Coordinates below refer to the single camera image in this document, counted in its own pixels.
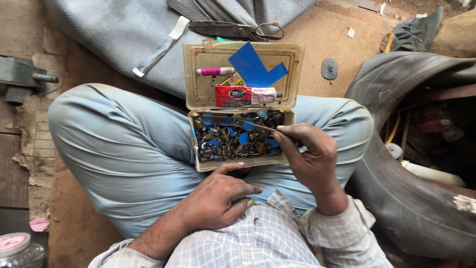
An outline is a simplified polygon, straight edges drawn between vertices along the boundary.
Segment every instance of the person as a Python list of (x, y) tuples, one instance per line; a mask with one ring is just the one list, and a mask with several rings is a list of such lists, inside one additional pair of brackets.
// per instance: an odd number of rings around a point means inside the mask
[(328, 267), (392, 267), (370, 231), (375, 219), (343, 190), (371, 115), (352, 100), (309, 96), (293, 111), (297, 124), (273, 134), (289, 165), (237, 179), (228, 172), (243, 163), (195, 170), (188, 118), (165, 103), (103, 84), (59, 96), (48, 112), (59, 154), (126, 238), (89, 267), (320, 267), (309, 245)]

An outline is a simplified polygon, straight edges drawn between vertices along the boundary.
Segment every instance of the light blue trousers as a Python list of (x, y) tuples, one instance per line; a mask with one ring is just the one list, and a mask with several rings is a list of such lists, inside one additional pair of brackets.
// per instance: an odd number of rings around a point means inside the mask
[[(371, 115), (352, 100), (309, 96), (298, 96), (293, 110), (296, 123), (313, 124), (337, 140), (337, 178), (344, 187), (367, 149)], [(48, 122), (64, 162), (125, 238), (140, 235), (207, 176), (195, 170), (186, 114), (165, 103), (85, 84), (53, 102)], [(301, 214), (316, 205), (289, 165), (255, 167), (245, 181), (263, 188), (251, 196), (257, 201), (279, 188)]]

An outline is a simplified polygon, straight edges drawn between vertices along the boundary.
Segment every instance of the plastic jar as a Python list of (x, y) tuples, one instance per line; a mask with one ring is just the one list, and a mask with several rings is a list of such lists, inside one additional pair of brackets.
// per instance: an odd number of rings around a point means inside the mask
[(0, 236), (0, 268), (42, 268), (45, 249), (27, 233)]

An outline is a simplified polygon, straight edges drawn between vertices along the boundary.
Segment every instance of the shirt sleeve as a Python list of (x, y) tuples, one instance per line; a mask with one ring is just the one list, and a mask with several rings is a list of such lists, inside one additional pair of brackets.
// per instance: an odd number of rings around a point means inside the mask
[(112, 245), (108, 251), (95, 257), (88, 268), (163, 268), (166, 261), (154, 260), (131, 248), (134, 239)]
[(326, 216), (313, 207), (302, 216), (299, 230), (315, 246), (329, 268), (392, 268), (370, 228), (375, 223), (358, 199), (348, 198), (344, 212)]

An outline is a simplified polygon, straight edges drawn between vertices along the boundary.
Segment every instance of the inner tube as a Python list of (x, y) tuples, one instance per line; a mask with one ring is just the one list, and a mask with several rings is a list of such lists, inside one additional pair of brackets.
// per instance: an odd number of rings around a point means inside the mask
[(433, 258), (476, 260), (476, 199), (421, 179), (403, 168), (379, 133), (416, 87), (476, 83), (476, 59), (426, 52), (390, 52), (366, 59), (345, 95), (372, 114), (375, 130), (349, 181), (379, 228), (402, 251)]

